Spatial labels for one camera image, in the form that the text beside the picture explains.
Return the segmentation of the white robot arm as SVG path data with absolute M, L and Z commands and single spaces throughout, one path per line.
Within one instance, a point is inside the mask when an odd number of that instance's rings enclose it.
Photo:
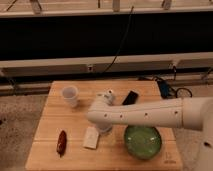
M 112 106 L 112 98 L 102 94 L 95 98 L 86 117 L 101 130 L 105 130 L 104 124 L 127 124 L 202 131 L 194 171 L 213 171 L 213 97 Z

